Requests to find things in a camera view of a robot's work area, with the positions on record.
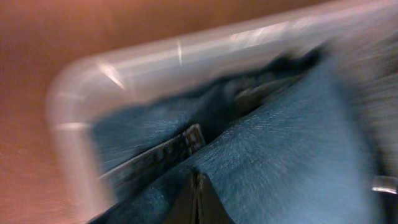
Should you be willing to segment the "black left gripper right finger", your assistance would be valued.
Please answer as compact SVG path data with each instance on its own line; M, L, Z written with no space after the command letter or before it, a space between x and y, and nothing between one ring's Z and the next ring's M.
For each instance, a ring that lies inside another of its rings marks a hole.
M234 224L205 173L197 175L197 223Z

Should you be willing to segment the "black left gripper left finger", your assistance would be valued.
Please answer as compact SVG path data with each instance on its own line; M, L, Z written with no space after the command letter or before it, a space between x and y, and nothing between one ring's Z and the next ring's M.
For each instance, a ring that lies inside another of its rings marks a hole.
M163 224L195 224L197 204L197 172L191 170Z

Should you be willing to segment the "light blue jeans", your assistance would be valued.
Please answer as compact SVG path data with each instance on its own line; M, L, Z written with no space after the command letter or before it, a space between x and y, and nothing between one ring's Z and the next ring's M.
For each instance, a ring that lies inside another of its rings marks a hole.
M384 175L397 176L397 21L328 32L338 74Z

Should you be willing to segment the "dark blue jeans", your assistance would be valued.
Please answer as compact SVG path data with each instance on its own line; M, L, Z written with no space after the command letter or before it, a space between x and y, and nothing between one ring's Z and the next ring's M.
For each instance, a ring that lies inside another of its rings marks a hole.
M94 223L163 223L190 171L234 223L384 223L373 150L317 47L156 103L92 135L118 202Z

